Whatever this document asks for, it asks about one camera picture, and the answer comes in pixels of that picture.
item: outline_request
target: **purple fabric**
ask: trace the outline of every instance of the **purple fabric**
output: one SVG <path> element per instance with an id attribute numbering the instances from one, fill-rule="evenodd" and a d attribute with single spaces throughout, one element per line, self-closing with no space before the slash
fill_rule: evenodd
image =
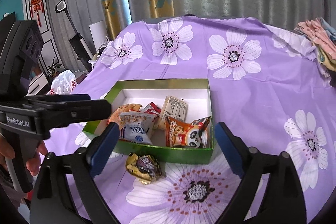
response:
<path id="1" fill-rule="evenodd" d="M 336 184 L 336 94 L 325 87 L 311 45 L 301 51 L 306 43 L 302 37 L 279 30 L 253 18 L 182 17 L 160 24 L 133 23 L 110 43 L 73 93 L 99 99 L 118 80 L 208 78 L 215 123 L 224 121 L 246 145 L 263 153 L 291 154 L 309 222 Z M 295 43 L 302 47 L 292 49 Z M 46 141 L 48 150 L 63 155 L 87 146 L 90 140 L 82 128 L 72 124 L 53 130 Z M 207 166 L 166 164 L 167 177 L 151 185 L 141 185 L 129 175 L 126 156 L 113 153 L 95 182 L 122 224 L 214 223 L 239 184 L 221 151 L 215 150 Z M 266 179 L 247 217 L 256 214 Z M 193 192 L 192 181 L 204 182 L 201 192 Z M 71 177 L 69 183 L 80 214 L 88 218 Z M 186 203 L 184 191 L 189 191 L 191 200 L 198 194 L 204 201 Z"/>

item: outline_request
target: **flower center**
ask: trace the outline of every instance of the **flower center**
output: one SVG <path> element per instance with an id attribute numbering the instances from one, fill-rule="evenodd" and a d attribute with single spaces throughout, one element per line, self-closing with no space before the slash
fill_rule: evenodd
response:
<path id="1" fill-rule="evenodd" d="M 120 57 L 124 57 L 125 55 L 126 55 L 126 51 L 125 50 L 121 50 L 119 53 L 118 53 L 118 55 L 120 56 Z"/>
<path id="2" fill-rule="evenodd" d="M 237 51 L 229 52 L 229 60 L 236 62 L 239 60 L 240 54 Z"/>
<path id="3" fill-rule="evenodd" d="M 188 190 L 184 191 L 185 202 L 195 203 L 196 201 L 203 202 L 208 195 L 213 192 L 215 188 L 210 187 L 210 182 L 199 181 L 195 183 L 192 181 Z"/>
<path id="4" fill-rule="evenodd" d="M 174 40 L 171 39 L 171 37 L 167 38 L 167 39 L 165 40 L 166 47 L 167 47 L 167 48 L 172 47 L 172 46 L 173 46 L 173 42 L 174 42 Z"/>
<path id="5" fill-rule="evenodd" d="M 312 151 L 316 151 L 316 143 L 313 141 L 312 138 L 308 139 L 307 143 Z"/>

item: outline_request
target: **blue logo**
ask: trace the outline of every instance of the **blue logo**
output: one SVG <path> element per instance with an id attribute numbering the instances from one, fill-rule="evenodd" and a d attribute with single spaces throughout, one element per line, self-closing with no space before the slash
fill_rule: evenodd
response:
<path id="1" fill-rule="evenodd" d="M 138 141 L 138 142 L 142 142 L 143 138 L 138 135 L 138 136 L 135 137 L 135 140 Z"/>

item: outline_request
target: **human hand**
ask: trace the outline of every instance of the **human hand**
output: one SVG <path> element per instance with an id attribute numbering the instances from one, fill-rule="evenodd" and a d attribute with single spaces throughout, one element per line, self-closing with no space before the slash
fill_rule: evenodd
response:
<path id="1" fill-rule="evenodd" d="M 32 176 L 36 176 L 40 171 L 40 153 L 42 155 L 46 155 L 48 153 L 44 141 L 40 142 L 38 148 L 36 149 L 35 156 L 32 159 L 29 159 L 26 163 L 26 167 Z M 15 158 L 15 152 L 11 145 L 6 141 L 6 139 L 0 135 L 0 164 L 8 171 L 5 157 L 10 159 Z"/>

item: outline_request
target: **pile of clothes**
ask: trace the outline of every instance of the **pile of clothes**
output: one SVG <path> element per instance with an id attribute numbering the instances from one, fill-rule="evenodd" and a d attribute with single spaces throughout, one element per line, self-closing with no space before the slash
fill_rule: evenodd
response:
<path id="1" fill-rule="evenodd" d="M 320 70 L 324 77 L 330 77 L 330 85 L 336 87 L 336 30 L 322 17 L 300 22 L 295 31 L 307 37 L 317 49 Z"/>

